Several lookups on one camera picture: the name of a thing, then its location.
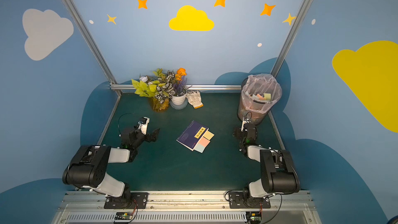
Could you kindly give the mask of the yellow sticky note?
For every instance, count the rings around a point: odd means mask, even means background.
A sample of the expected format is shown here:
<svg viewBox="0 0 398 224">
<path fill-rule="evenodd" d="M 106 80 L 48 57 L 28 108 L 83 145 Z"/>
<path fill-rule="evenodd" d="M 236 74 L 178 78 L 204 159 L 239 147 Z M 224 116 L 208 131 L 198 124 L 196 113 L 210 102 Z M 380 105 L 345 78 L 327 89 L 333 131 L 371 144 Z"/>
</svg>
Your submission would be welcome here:
<svg viewBox="0 0 398 224">
<path fill-rule="evenodd" d="M 214 134 L 211 133 L 209 130 L 207 130 L 207 131 L 203 134 L 203 137 L 204 137 L 205 139 L 207 139 L 207 140 L 210 141 L 210 140 L 214 137 Z"/>
</svg>

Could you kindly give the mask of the dark blue book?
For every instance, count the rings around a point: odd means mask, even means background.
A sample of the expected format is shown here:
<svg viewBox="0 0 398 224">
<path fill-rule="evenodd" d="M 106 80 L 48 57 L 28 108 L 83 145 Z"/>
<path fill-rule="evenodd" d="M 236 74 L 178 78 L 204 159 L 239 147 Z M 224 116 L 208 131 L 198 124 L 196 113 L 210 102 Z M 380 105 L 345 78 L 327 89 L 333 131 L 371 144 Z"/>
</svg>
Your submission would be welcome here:
<svg viewBox="0 0 398 224">
<path fill-rule="evenodd" d="M 198 141 L 208 129 L 207 126 L 193 120 L 176 141 L 189 150 L 194 151 Z"/>
</svg>

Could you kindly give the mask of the pink sticky note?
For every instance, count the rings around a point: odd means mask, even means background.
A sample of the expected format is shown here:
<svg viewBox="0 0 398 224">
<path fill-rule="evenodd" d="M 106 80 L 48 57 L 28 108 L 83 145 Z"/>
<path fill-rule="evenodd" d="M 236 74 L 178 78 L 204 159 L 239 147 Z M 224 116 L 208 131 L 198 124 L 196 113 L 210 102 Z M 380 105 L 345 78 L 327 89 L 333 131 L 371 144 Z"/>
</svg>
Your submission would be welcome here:
<svg viewBox="0 0 398 224">
<path fill-rule="evenodd" d="M 205 148 L 206 148 L 209 143 L 210 143 L 209 140 L 205 139 L 204 137 L 201 137 L 197 144 L 201 144 L 201 145 L 205 146 Z"/>
</svg>

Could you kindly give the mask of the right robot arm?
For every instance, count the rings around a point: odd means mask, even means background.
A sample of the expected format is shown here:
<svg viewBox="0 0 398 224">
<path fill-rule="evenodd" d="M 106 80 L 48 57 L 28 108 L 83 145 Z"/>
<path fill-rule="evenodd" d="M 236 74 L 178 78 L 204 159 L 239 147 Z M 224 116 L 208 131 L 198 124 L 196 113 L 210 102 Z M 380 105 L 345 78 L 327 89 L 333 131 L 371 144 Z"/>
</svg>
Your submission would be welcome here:
<svg viewBox="0 0 398 224">
<path fill-rule="evenodd" d="M 239 150 L 260 164 L 260 178 L 250 182 L 242 192 L 227 193 L 232 209 L 270 208 L 271 197 L 291 195 L 301 189 L 291 153 L 256 144 L 257 134 L 257 126 L 248 122 L 233 130 L 233 136 L 239 140 Z"/>
</svg>

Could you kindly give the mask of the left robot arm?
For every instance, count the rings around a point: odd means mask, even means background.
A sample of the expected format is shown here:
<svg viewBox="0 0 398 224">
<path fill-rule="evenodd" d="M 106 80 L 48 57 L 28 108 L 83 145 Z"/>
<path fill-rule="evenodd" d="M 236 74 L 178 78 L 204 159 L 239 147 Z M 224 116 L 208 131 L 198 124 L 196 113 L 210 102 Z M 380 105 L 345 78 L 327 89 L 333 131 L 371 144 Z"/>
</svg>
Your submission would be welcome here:
<svg viewBox="0 0 398 224">
<path fill-rule="evenodd" d="M 132 193 L 127 183 L 107 173 L 111 163 L 131 163 L 143 142 L 155 142 L 160 129 L 143 133 L 142 128 L 127 128 L 121 133 L 122 147 L 82 145 L 65 169 L 62 180 L 66 185 L 89 189 L 106 196 L 105 209 L 144 209 L 147 193 Z"/>
</svg>

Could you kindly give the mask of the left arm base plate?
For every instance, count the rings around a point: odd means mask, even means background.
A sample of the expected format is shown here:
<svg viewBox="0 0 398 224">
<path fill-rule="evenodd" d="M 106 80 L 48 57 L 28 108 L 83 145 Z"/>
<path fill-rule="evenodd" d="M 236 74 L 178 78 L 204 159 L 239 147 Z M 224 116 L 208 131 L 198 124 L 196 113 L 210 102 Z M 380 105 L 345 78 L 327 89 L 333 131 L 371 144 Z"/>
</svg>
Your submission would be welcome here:
<svg viewBox="0 0 398 224">
<path fill-rule="evenodd" d="M 104 209 L 145 209 L 148 196 L 147 192 L 131 192 L 119 198 L 106 197 Z"/>
</svg>

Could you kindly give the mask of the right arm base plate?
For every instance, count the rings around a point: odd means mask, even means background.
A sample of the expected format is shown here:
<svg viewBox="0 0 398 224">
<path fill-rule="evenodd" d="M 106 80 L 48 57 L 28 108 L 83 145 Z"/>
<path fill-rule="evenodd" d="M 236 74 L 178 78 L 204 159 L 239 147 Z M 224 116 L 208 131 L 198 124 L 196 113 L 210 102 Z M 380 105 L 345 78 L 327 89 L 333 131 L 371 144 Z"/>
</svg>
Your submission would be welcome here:
<svg viewBox="0 0 398 224">
<path fill-rule="evenodd" d="M 269 198 L 253 198 L 243 192 L 227 191 L 224 198 L 229 202 L 231 209 L 252 209 L 252 208 L 271 208 Z"/>
</svg>

